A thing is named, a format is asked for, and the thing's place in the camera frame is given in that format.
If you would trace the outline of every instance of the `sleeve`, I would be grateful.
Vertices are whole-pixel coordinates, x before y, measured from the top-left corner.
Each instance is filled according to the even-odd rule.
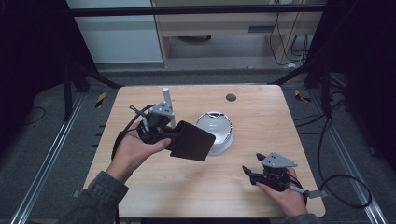
[[[320,224],[320,221],[314,214],[303,214],[287,219],[285,224]]]
[[[57,223],[113,223],[127,191],[125,185],[102,171]]]

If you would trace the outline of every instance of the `hand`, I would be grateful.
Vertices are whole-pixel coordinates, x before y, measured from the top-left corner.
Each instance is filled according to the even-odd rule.
[[[288,172],[297,178],[293,168],[288,168]],[[256,183],[256,185],[280,205],[287,217],[297,217],[308,213],[301,193],[290,188],[279,192],[261,183]]]
[[[124,138],[121,140],[117,153],[113,161],[108,166],[106,173],[125,184],[126,180],[132,175],[149,156],[164,150],[171,142],[170,138],[158,141],[156,144],[149,145],[144,143],[137,131],[134,129],[138,123],[135,123]]]

